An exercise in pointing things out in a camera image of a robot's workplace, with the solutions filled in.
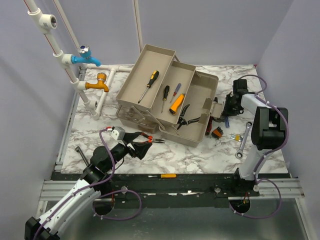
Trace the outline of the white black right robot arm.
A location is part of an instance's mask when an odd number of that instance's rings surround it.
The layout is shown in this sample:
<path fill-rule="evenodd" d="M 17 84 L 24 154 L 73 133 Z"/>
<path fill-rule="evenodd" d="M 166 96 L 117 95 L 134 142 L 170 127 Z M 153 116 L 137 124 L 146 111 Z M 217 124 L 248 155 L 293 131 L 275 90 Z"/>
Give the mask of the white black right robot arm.
<path fill-rule="evenodd" d="M 247 80 L 240 77 L 233 81 L 232 92 L 225 98 L 224 117 L 240 115 L 244 110 L 254 115 L 250 137 L 252 146 L 245 161 L 231 177 L 230 191 L 236 196 L 253 190 L 267 158 L 283 148 L 289 138 L 287 108 L 272 105 L 260 98 L 259 93 L 261 91 L 249 91 Z"/>

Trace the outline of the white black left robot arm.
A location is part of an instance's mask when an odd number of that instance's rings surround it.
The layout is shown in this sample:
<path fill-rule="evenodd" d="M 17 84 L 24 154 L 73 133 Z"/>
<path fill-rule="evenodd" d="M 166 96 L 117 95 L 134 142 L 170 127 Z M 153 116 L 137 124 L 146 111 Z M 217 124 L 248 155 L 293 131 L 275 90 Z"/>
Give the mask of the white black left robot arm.
<path fill-rule="evenodd" d="M 126 155 L 143 159 L 153 144 L 152 136 L 143 132 L 127 133 L 121 127 L 107 127 L 100 130 L 99 135 L 103 133 L 109 133 L 117 141 L 117 145 L 109 148 L 105 140 L 101 140 L 102 146 L 94 150 L 90 164 L 83 170 L 71 190 L 40 217 L 30 217 L 26 221 L 24 239 L 60 239 L 61 234 L 85 207 L 96 199 L 119 193 L 111 188 L 116 163 Z M 146 140 L 136 142 L 135 139 L 142 135 Z"/>

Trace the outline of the blue clear tester screwdriver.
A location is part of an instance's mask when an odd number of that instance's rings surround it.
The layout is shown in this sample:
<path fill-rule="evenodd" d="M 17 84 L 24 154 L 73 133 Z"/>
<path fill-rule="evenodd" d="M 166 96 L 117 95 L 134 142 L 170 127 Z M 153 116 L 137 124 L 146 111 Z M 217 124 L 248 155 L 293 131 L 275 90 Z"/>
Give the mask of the blue clear tester screwdriver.
<path fill-rule="evenodd" d="M 224 119 L 224 123 L 225 123 L 225 127 L 229 128 L 230 127 L 230 123 L 229 123 L 229 118 L 226 116 Z"/>

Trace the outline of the black wire stripper pliers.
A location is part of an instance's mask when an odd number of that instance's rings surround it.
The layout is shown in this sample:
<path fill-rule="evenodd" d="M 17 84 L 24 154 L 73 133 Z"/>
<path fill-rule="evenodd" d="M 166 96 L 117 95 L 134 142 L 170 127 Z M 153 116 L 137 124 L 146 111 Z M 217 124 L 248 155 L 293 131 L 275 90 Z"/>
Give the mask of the black wire stripper pliers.
<path fill-rule="evenodd" d="M 177 130 L 179 130 L 184 125 L 190 125 L 193 123 L 197 123 L 200 120 L 200 116 L 197 118 L 190 119 L 190 120 L 186 120 L 184 118 L 189 106 L 190 106 L 190 104 L 187 104 L 186 106 L 183 107 L 181 114 L 179 115 L 178 122 L 177 122 L 177 124 L 178 124 Z"/>

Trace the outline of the beige toolbox with clear lid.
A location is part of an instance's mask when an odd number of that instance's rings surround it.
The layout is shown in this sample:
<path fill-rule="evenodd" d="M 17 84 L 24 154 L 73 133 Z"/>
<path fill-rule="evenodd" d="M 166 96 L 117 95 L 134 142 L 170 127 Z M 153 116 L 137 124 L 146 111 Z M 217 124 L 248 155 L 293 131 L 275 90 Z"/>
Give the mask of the beige toolbox with clear lid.
<path fill-rule="evenodd" d="M 154 71 L 159 71 L 159 76 L 138 103 Z M 170 102 L 178 83 L 181 87 Z M 197 71 L 196 66 L 178 61 L 174 50 L 146 44 L 117 94 L 116 116 L 125 126 L 151 133 L 160 131 L 167 140 L 197 147 L 205 136 L 210 116 L 218 118 L 222 114 L 222 104 L 214 101 L 218 83 L 216 75 Z M 161 112 L 167 85 L 170 90 Z M 184 100 L 173 115 L 169 109 L 181 94 L 185 94 Z M 179 116 L 188 104 L 184 118 L 200 119 L 177 130 Z"/>

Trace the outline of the red tester screwdriver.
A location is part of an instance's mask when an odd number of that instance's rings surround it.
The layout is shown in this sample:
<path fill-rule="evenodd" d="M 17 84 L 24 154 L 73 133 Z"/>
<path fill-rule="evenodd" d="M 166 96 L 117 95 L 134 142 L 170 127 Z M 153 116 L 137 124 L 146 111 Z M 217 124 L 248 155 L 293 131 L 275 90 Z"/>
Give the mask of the red tester screwdriver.
<path fill-rule="evenodd" d="M 177 93 L 178 93 L 181 85 L 182 85 L 181 83 L 178 83 L 178 84 L 177 84 L 177 86 L 176 86 L 176 88 L 175 88 L 175 90 L 174 90 L 174 92 L 173 92 L 172 98 L 171 98 L 171 100 L 170 100 L 170 103 L 173 101 L 174 97 L 177 95 Z"/>

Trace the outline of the black yellow large screwdriver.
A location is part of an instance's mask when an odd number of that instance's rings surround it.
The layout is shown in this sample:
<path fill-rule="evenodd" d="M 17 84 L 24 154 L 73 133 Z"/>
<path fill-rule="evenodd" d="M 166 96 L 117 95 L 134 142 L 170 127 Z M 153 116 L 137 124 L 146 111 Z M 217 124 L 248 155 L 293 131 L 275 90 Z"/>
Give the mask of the black yellow large screwdriver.
<path fill-rule="evenodd" d="M 159 76 L 160 72 L 158 70 L 155 70 L 150 79 L 148 84 L 146 85 L 146 89 L 144 91 L 144 93 L 142 94 L 142 96 L 140 97 L 140 99 L 138 100 L 138 103 L 140 103 L 143 99 L 143 97 L 145 96 L 145 94 L 147 93 L 147 91 L 149 90 L 149 88 L 151 88 L 151 86 L 153 85 L 153 83 L 157 80 L 158 76 Z"/>

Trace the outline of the black yellow small screwdriver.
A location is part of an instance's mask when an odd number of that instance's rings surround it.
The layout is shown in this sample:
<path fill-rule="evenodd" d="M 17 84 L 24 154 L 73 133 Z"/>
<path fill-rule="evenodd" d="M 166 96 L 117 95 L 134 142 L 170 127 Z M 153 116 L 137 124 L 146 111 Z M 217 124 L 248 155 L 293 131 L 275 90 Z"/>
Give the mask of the black yellow small screwdriver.
<path fill-rule="evenodd" d="M 169 92 L 170 92 L 170 86 L 169 86 L 169 85 L 166 85 L 165 88 L 164 88 L 164 90 L 163 90 L 161 113 L 162 113 L 163 110 L 164 110 L 164 105 L 165 105 L 165 102 L 166 102 L 166 100 L 167 100 L 167 97 L 168 97 Z"/>

